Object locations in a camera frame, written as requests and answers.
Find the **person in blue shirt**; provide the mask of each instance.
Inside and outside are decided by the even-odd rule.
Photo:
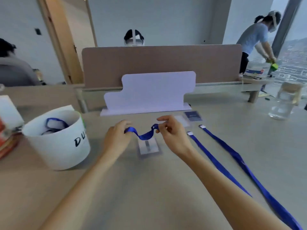
[[[276,10],[269,12],[265,17],[260,15],[255,18],[255,23],[243,32],[237,42],[237,44],[242,46],[240,73],[245,72],[249,61],[248,56],[253,51],[254,47],[263,58],[269,59],[274,63],[276,62],[272,48],[268,43],[268,33],[276,30],[281,17],[281,13]]]

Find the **ponytail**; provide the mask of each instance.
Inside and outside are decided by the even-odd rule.
[[[258,21],[259,21],[260,19],[263,19],[263,18],[264,18],[264,16],[259,15],[258,17],[255,18],[255,22],[254,22],[254,23],[258,23]]]

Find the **green object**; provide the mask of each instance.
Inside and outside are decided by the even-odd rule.
[[[271,69],[273,71],[276,71],[278,69],[278,64],[274,63],[274,64],[271,64]]]

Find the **door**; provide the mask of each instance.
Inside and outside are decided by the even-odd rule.
[[[38,0],[38,3],[66,82],[68,84],[83,83],[80,61],[60,0]]]

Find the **dark blue card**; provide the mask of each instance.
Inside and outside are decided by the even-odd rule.
[[[197,111],[187,111],[185,112],[185,115],[188,117],[188,119],[193,121],[202,121],[201,116],[198,114]]]

